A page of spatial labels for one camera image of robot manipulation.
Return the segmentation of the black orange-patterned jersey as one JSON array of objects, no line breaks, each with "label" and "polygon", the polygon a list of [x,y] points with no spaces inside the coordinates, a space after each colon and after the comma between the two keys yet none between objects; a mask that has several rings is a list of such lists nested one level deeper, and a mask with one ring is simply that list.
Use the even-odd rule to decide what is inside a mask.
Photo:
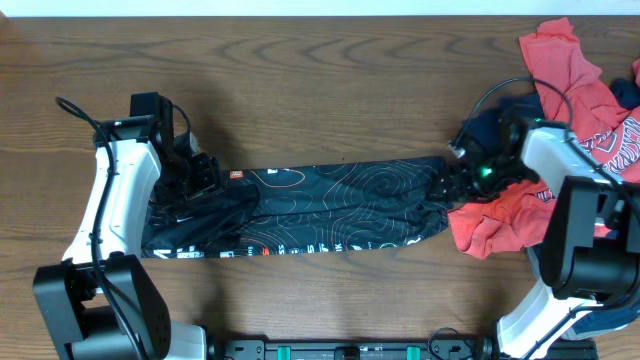
[{"label": "black orange-patterned jersey", "polygon": [[227,171],[221,189],[150,204],[144,258],[234,258],[405,247],[448,226],[441,157]]}]

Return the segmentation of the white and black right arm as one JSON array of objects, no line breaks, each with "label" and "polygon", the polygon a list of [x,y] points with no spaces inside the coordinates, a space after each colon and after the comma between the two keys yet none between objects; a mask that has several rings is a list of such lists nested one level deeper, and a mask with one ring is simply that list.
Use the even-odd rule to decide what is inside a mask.
[{"label": "white and black right arm", "polygon": [[584,349],[561,337],[592,313],[639,304],[639,187],[598,164],[569,126],[515,106],[492,126],[487,150],[469,118],[451,141],[459,163],[441,178],[448,201],[488,203],[509,185],[544,182],[556,204],[538,257],[539,278],[525,298],[500,318],[493,336],[475,341],[474,359],[579,356]]}]

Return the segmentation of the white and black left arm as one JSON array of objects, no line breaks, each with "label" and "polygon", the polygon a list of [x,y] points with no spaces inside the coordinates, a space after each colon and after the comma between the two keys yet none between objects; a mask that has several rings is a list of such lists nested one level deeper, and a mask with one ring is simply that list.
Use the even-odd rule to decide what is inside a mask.
[{"label": "white and black left arm", "polygon": [[83,220],[60,263],[37,269],[33,292],[61,359],[205,359],[203,327],[176,322],[140,262],[149,205],[182,208],[221,188],[212,158],[190,131],[175,135],[178,106],[132,95],[125,118],[96,121],[96,175]]}]

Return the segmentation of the dark navy garment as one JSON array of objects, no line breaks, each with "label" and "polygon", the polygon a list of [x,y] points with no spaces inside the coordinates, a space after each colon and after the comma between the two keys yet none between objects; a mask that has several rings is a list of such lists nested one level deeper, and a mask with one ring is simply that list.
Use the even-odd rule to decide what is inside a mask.
[{"label": "dark navy garment", "polygon": [[[625,110],[633,110],[639,106],[639,85],[631,80],[615,79],[609,87],[615,102]],[[490,90],[477,103],[477,109],[472,111],[470,118],[463,124],[463,128],[452,140],[455,150],[472,153],[479,156],[491,156],[504,150],[502,145],[502,129],[500,119],[511,112],[520,112],[529,117],[543,117],[543,108],[537,92],[523,96],[506,97],[497,102],[492,108],[481,111],[484,102],[497,92]]]}]

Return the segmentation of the red printed t-shirt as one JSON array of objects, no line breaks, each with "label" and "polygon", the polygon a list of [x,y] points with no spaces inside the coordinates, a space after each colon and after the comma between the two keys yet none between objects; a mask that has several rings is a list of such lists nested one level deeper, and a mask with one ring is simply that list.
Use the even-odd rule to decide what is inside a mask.
[{"label": "red printed t-shirt", "polygon": [[568,176],[639,180],[638,81],[606,86],[566,18],[542,23],[519,44],[536,88],[515,149],[525,178],[449,215],[458,250],[480,259],[541,243]]}]

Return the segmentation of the blue denim jeans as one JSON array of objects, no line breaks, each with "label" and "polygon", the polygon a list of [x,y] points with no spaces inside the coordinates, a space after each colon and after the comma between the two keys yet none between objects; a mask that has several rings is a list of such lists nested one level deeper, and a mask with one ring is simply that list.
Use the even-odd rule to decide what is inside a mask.
[{"label": "blue denim jeans", "polygon": [[639,305],[603,312],[591,312],[575,322],[563,335],[566,340],[583,340],[624,329],[639,317]]}]

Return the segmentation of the black mounting rail base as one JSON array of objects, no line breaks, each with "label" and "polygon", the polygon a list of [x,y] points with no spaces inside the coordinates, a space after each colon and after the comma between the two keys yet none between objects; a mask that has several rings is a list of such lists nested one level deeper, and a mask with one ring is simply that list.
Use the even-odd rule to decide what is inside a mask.
[{"label": "black mounting rail base", "polygon": [[210,360],[492,360],[505,359],[490,337],[438,331],[424,341],[213,340]]}]

